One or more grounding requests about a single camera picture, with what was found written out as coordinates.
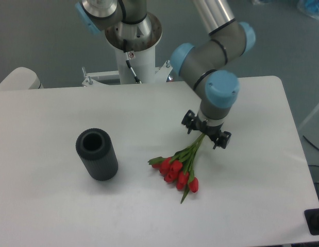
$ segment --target green leaf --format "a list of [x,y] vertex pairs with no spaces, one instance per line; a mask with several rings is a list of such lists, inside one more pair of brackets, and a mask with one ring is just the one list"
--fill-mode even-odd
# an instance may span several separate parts
[[183,162],[185,162],[186,160],[188,160],[188,159],[190,158],[190,156],[191,156],[191,153],[189,153],[188,155],[185,155],[183,158],[180,158],[179,161],[180,161],[181,163],[183,163]]
[[195,179],[195,172],[194,172],[194,169],[192,169],[189,173],[189,179],[187,184],[190,184],[194,179]]
[[157,158],[152,158],[151,160],[148,161],[149,165],[154,165],[158,163],[162,163],[165,160],[163,157],[157,157]]
[[183,164],[183,168],[182,171],[184,173],[184,175],[186,175],[186,172],[188,171],[188,167],[189,167],[189,161],[186,164]]
[[183,196],[182,196],[180,204],[182,204],[182,202],[185,200],[185,198],[187,197],[189,191],[190,191],[189,187],[186,186],[186,188],[184,189],[184,193],[183,193]]

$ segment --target black foam tube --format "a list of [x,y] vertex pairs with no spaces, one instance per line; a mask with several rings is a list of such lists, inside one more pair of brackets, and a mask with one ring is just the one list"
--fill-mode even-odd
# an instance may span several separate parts
[[76,150],[89,175],[100,181],[108,180],[118,171],[118,161],[110,136],[101,129],[82,132]]

